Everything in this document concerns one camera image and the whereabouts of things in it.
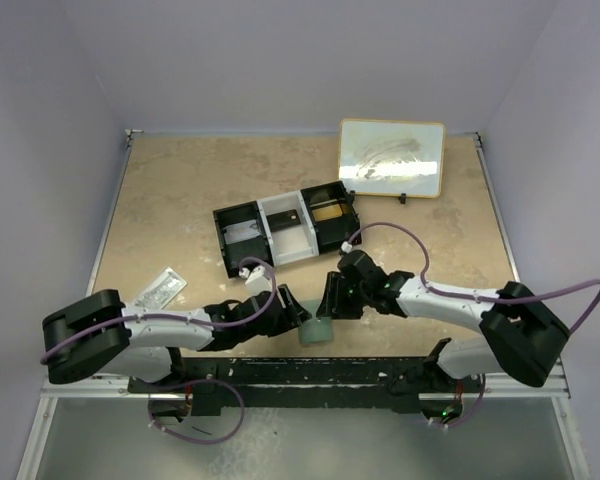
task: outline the glass panel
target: glass panel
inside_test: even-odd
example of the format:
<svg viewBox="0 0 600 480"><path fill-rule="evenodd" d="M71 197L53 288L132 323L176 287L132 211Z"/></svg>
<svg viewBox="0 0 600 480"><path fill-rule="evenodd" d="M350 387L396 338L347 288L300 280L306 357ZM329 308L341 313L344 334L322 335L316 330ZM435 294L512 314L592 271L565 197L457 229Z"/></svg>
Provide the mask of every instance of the glass panel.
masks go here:
<svg viewBox="0 0 600 480"><path fill-rule="evenodd" d="M225 409L179 428L222 434L237 417ZM38 480L572 478L550 399L487 399L446 433L382 410L249 409L214 446L147 425L146 399L60 399Z"/></svg>

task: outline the cable clip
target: cable clip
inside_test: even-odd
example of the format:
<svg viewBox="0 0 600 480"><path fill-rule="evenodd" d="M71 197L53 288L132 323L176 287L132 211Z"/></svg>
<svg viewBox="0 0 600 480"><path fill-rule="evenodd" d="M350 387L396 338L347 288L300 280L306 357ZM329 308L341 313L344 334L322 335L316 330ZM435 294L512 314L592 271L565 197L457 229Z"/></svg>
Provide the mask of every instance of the cable clip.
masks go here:
<svg viewBox="0 0 600 480"><path fill-rule="evenodd" d="M340 245L340 251L341 252L349 253L351 250L353 250L353 245L351 245L346 240L344 242L342 242L342 245Z"/></svg>

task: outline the beige table surface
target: beige table surface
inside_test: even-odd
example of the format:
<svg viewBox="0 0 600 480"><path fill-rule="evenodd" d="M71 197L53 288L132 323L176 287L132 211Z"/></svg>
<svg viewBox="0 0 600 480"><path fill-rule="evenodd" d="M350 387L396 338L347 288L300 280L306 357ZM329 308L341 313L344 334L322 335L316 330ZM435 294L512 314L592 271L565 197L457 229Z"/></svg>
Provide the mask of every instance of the beige table surface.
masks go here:
<svg viewBox="0 0 600 480"><path fill-rule="evenodd" d="M338 178L337 137L140 137L116 205L94 291L115 288L130 301L166 267L187 280L168 305L188 310L228 298L244 300L240 279L228 279L212 211ZM357 197L361 223L391 221L421 237L431 253L431 280L476 288L502 287L511 268L473 139L445 142L442 194L437 199ZM423 257L404 233L365 232L362 248L385 271L419 272ZM301 302L317 303L337 253L280 267ZM444 337L468 338L461 327L424 318L381 316L334 322L330 345L301 347L297 332L254 338L237 356L426 355Z"/></svg>

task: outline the white wall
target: white wall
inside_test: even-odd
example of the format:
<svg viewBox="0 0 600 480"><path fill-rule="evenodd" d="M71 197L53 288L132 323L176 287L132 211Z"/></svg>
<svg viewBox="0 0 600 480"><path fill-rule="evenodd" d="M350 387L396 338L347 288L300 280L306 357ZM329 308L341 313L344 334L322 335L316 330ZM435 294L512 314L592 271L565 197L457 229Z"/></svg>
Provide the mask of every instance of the white wall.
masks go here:
<svg viewBox="0 0 600 480"><path fill-rule="evenodd" d="M41 321L84 295L123 136L59 5L0 0L0 479L38 403Z"/></svg>
<svg viewBox="0 0 600 480"><path fill-rule="evenodd" d="M600 0L560 3L485 142L523 281L541 292L600 276ZM571 324L593 293L552 305ZM564 360L600 478L600 306Z"/></svg>
<svg viewBox="0 0 600 480"><path fill-rule="evenodd" d="M125 125L486 126L557 0L62 0Z"/></svg>

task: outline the black mount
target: black mount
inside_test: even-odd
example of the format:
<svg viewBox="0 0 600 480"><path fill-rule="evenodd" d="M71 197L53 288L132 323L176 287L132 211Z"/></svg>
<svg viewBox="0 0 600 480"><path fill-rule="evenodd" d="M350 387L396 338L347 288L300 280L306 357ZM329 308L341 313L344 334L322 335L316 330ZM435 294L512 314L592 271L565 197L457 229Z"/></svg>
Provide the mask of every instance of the black mount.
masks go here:
<svg viewBox="0 0 600 480"><path fill-rule="evenodd" d="M498 294L505 299L533 296L517 282L507 283ZM542 302L495 304L482 314L480 330L502 369L531 387L544 385L570 336L569 329Z"/></svg>
<svg viewBox="0 0 600 480"><path fill-rule="evenodd" d="M249 407L380 408L396 413L420 413L420 393L455 391L457 383L443 379L429 357L352 358L185 358L188 380L215 378L235 386ZM477 381L462 380L465 392L477 392ZM130 393L164 392L131 379ZM215 384L193 388L195 416L220 415L237 407L235 396ZM442 411L449 399L427 401L427 413Z"/></svg>
<svg viewBox="0 0 600 480"><path fill-rule="evenodd" d="M44 344L50 350L72 335L121 316L124 303L117 290L102 290L49 315L42 321ZM83 380L104 367L129 346L129 332L116 325L60 350L49 359L49 381L56 384Z"/></svg>

